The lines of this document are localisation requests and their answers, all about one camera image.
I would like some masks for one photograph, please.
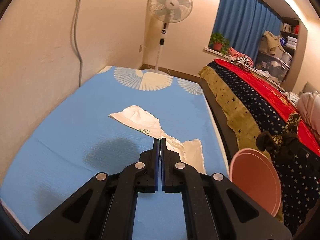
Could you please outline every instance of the round metal screw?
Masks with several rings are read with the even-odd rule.
[[[138,162],[138,163],[136,163],[135,165],[134,165],[137,169],[143,169],[144,168],[144,163],[142,163],[142,162]]]
[[[223,175],[221,174],[221,173],[215,173],[214,175],[213,175],[213,178],[215,179],[215,180],[223,180]]]
[[[96,176],[96,179],[97,179],[97,180],[105,180],[106,178],[107,178],[107,175],[104,174],[104,173],[99,173],[99,174],[97,174],[97,176]]]
[[[184,163],[176,163],[175,164],[175,167],[177,168],[177,169],[184,169],[185,168],[185,164]]]

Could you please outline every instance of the blue bed sheet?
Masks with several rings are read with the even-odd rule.
[[[2,204],[27,232],[100,171],[121,172],[153,138],[108,117],[137,105],[180,140],[202,142],[207,174],[228,175],[224,150],[198,84],[146,71],[107,67],[70,95],[17,153]],[[139,193],[133,239],[186,239],[181,194]]]

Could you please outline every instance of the fan pole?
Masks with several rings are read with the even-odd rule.
[[[163,23],[163,27],[162,27],[162,31],[161,31],[161,38],[160,38],[160,42],[159,42],[159,50],[158,50],[156,66],[155,66],[155,73],[157,73],[158,70],[159,70],[159,59],[160,59],[160,56],[162,54],[162,48],[163,48],[163,45],[164,45],[165,37],[167,36],[168,26],[169,26],[168,22],[164,22]]]

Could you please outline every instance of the blue curtain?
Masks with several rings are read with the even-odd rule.
[[[230,47],[255,61],[265,31],[280,34],[281,20],[259,0],[220,0],[212,33],[221,33]]]

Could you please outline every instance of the triangular cutout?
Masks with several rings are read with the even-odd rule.
[[[86,193],[84,193],[80,198],[78,198],[72,205],[70,205],[62,214],[63,217],[75,222],[79,223],[82,215],[89,203],[89,200],[92,196],[93,190],[89,189]]]
[[[239,197],[233,190],[228,189],[227,194],[241,223],[246,223],[258,217],[259,212]]]

